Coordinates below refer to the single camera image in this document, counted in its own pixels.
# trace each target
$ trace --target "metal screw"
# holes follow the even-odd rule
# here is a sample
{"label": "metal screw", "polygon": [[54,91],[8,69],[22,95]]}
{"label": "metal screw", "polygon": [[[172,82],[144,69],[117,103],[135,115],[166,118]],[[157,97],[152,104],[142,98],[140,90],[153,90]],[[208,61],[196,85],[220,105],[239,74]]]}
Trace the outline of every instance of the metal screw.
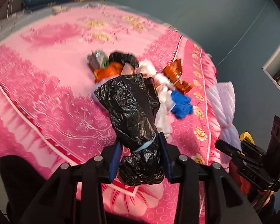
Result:
{"label": "metal screw", "polygon": [[102,161],[103,157],[101,155],[96,155],[93,159],[94,161]]}
{"label": "metal screw", "polygon": [[220,169],[220,168],[221,168],[221,165],[218,164],[217,162],[214,162],[214,163],[212,164],[212,166],[213,166],[213,168],[215,168],[215,169]]}
{"label": "metal screw", "polygon": [[68,167],[69,167],[69,164],[67,162],[62,163],[60,166],[60,168],[63,170],[68,169]]}
{"label": "metal screw", "polygon": [[181,160],[181,161],[187,161],[188,157],[186,155],[179,155],[178,159]]}

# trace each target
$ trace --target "floral bedspread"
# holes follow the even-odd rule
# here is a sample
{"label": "floral bedspread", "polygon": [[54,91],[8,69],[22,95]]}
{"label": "floral bedspread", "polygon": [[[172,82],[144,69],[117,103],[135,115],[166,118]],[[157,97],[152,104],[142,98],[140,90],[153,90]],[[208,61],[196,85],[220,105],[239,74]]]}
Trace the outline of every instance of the floral bedspread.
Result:
{"label": "floral bedspread", "polygon": [[[216,82],[215,68],[193,41],[160,24],[112,6],[83,7],[37,21],[0,45],[0,156],[27,159],[45,178],[67,161],[80,164],[112,144],[108,114],[90,97],[94,75],[87,54],[102,49],[149,59],[158,71],[181,58],[183,80],[194,113],[183,120],[168,115],[167,142],[202,164],[220,162],[214,148],[220,127],[205,89]],[[103,185],[105,210],[154,224],[171,224],[178,184]],[[204,194],[200,188],[200,220]]]}

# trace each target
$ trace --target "bed sheet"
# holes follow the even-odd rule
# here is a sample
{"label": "bed sheet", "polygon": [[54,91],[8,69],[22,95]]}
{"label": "bed sheet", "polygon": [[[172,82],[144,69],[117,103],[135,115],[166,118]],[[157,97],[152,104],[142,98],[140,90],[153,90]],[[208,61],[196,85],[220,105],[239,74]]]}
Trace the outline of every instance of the bed sheet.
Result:
{"label": "bed sheet", "polygon": [[[158,71],[181,58],[194,113],[172,115],[168,143],[196,162],[220,162],[214,142],[220,127],[205,94],[215,67],[202,48],[180,33],[114,6],[84,6],[48,16],[0,43],[0,156],[27,159],[45,178],[67,161],[80,164],[115,140],[106,112],[89,97],[94,76],[86,55],[102,49],[151,60]],[[138,188],[103,185],[105,209],[148,223],[173,223],[178,184]],[[200,221],[204,222],[201,186]]]}

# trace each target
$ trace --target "blue wall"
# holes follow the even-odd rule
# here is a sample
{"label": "blue wall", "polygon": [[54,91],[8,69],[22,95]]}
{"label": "blue wall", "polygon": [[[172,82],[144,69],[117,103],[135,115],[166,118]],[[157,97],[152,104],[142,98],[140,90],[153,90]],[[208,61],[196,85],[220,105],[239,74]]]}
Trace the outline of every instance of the blue wall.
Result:
{"label": "blue wall", "polygon": [[[168,22],[211,53],[218,81],[236,93],[234,124],[266,149],[280,92],[263,73],[280,43],[280,11],[269,0],[109,0]],[[280,208],[280,191],[276,193]]]}

